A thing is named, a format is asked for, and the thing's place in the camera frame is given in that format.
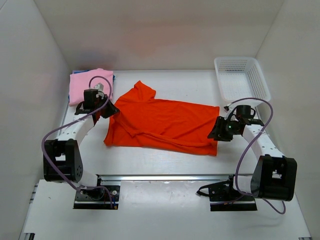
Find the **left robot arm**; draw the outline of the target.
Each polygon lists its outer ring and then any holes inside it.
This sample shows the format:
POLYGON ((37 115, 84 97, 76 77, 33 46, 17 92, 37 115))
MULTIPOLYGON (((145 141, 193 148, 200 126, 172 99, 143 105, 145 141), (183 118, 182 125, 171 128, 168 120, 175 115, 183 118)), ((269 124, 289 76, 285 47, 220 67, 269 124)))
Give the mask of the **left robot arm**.
POLYGON ((100 118, 107 119, 120 110, 110 97, 97 89, 87 89, 84 101, 75 108, 72 122, 62 128, 61 134, 53 140, 43 140, 43 175, 48 182, 71 182, 87 186, 87 193, 93 199, 104 195, 105 187, 98 177, 84 170, 80 144, 100 118))

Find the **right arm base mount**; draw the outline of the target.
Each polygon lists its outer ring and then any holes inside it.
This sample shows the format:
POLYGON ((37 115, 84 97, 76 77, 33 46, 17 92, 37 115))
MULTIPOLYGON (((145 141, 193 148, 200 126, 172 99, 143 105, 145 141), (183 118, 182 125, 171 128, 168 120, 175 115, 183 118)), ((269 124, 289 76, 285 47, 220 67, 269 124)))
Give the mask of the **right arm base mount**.
POLYGON ((196 194, 209 198, 211 212, 251 212, 257 211, 256 201, 252 196, 242 195, 233 187, 234 176, 227 180, 201 186, 196 194))

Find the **orange t shirt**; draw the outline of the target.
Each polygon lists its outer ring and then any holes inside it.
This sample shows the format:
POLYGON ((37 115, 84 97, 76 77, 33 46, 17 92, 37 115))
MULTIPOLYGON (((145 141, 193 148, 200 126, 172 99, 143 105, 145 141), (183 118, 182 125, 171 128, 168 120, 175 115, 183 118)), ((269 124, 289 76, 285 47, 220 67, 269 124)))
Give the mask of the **orange t shirt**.
POLYGON ((109 119, 104 144, 142 147, 192 155, 216 156, 218 143, 208 139, 220 108, 157 99, 156 91, 138 81, 115 102, 119 113, 109 119))

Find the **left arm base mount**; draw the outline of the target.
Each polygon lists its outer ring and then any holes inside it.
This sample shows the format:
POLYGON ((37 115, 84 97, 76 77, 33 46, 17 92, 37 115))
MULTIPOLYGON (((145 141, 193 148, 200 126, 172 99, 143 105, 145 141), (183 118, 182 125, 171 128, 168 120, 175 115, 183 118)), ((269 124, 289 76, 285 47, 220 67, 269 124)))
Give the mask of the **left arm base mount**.
POLYGON ((82 189, 74 197, 73 208, 76 210, 118 210, 121 193, 121 180, 117 177, 100 175, 97 179, 99 186, 105 189, 82 189))

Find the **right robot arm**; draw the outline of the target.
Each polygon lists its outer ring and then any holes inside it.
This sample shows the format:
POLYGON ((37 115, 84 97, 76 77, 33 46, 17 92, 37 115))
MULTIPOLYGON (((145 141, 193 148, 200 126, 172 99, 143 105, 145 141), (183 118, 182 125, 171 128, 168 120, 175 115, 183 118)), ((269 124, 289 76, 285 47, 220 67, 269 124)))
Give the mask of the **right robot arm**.
POLYGON ((289 202, 294 196, 298 164, 277 149, 265 131, 267 125, 255 118, 255 114, 249 105, 238 105, 227 117, 217 117, 207 136, 215 141, 230 142, 239 135, 248 143, 231 183, 224 187, 224 195, 229 200, 247 195, 289 202), (251 176, 240 175, 240 166, 248 150, 253 151, 257 164, 251 176))

